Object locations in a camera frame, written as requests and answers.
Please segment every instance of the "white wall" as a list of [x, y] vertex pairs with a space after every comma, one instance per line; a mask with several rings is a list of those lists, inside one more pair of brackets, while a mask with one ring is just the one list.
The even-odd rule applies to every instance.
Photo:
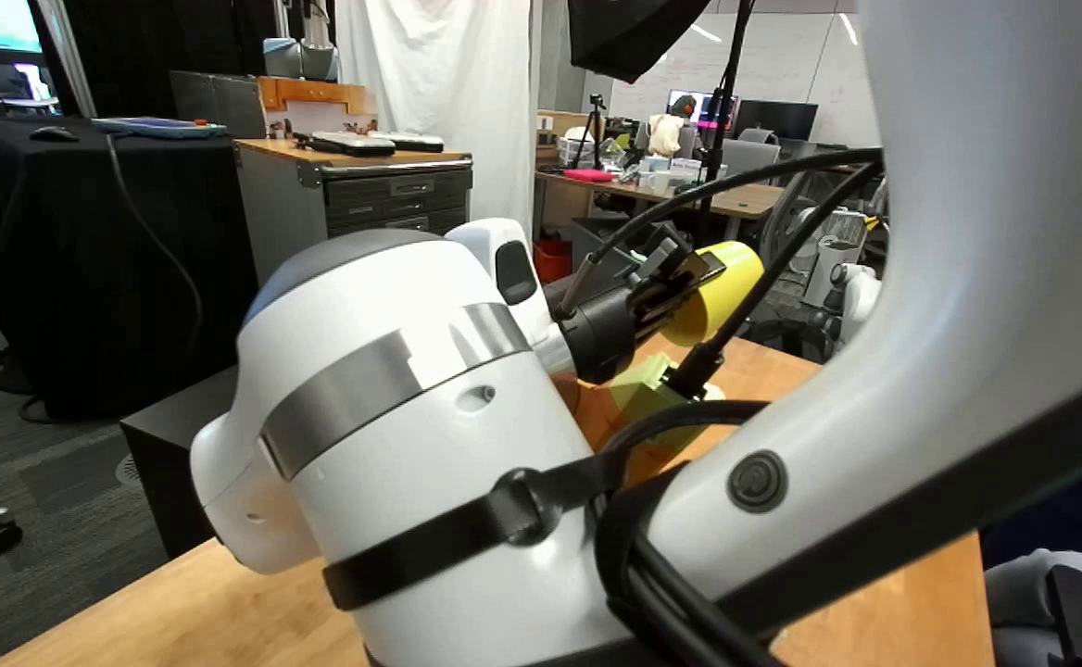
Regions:
[[[744, 100], [812, 100], [820, 103], [812, 142], [877, 145], [862, 54], [834, 10], [840, 0], [760, 9], [744, 34], [735, 92]], [[612, 81], [612, 117], [649, 120], [673, 91], [713, 92], [719, 84], [735, 0], [714, 0], [697, 25], [634, 84]]]

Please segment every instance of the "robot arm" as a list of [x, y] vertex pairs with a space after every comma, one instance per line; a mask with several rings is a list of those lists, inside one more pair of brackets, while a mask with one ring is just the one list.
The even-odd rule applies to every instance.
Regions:
[[[631, 635], [645, 592], [612, 570], [638, 561], [766, 635], [1082, 472], [1082, 9], [860, 0], [860, 25], [897, 223], [875, 319], [602, 522], [576, 507], [542, 540], [368, 598], [353, 612], [382, 662], [651, 662]], [[240, 396], [197, 443], [203, 503], [268, 461], [284, 485], [298, 549], [240, 557], [220, 522], [246, 565], [309, 545], [350, 565], [588, 457], [471, 251], [353, 245], [271, 289], [240, 335]]]

